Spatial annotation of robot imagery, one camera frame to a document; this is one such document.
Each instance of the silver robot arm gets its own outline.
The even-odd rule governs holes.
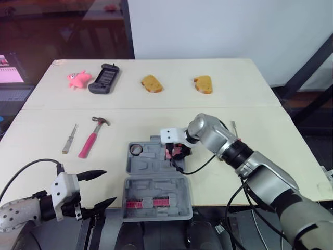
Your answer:
[[[161,130],[161,141],[194,147],[201,142],[246,179],[250,196],[261,207],[275,211],[289,243],[296,249],[331,250],[333,215],[303,197],[295,180],[258,151],[228,131],[218,118],[198,114],[187,129]]]
[[[59,168],[58,176],[51,185],[51,195],[40,191],[31,197],[8,202],[0,207],[0,250],[23,249],[21,237],[43,222],[64,216],[87,219],[104,211],[116,198],[107,199],[92,209],[81,207],[79,181],[89,181],[106,173],[91,170],[79,174],[64,172]]]

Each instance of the red tool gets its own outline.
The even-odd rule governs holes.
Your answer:
[[[169,207],[170,206],[169,197],[154,198],[152,200],[152,204],[154,207]],[[135,208],[135,209],[143,208],[142,199],[136,201],[127,201],[126,208]]]
[[[103,123],[106,123],[107,125],[110,125],[110,123],[105,120],[102,117],[93,117],[93,121],[97,121],[98,124],[94,130],[94,132],[89,136],[88,140],[86,141],[86,143],[83,146],[83,149],[81,150],[81,152],[79,153],[79,157],[80,158],[87,158],[90,149],[92,148],[92,146],[94,145],[94,142],[96,140],[97,137],[97,133],[100,129],[100,127],[102,126]]]

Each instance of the gray plastic case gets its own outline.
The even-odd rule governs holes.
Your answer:
[[[142,146],[138,156],[130,152],[133,144]],[[177,165],[185,168],[184,159]],[[159,136],[151,136],[150,142],[129,144],[126,171],[130,177],[125,180],[122,219],[124,222],[189,220],[192,205],[187,178],[165,159],[165,146]],[[169,198],[169,205],[154,206],[154,199]],[[129,202],[140,202],[142,208],[127,208]]]

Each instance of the hammer head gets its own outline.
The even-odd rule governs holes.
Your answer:
[[[106,123],[107,125],[110,125],[110,123],[102,117],[93,116],[93,121],[97,121],[98,124]]]

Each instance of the pink stuffed toy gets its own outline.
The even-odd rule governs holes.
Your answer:
[[[88,81],[91,79],[92,75],[85,73],[85,70],[80,73],[69,74],[67,79],[69,80],[68,87],[78,87],[78,88],[86,88]]]

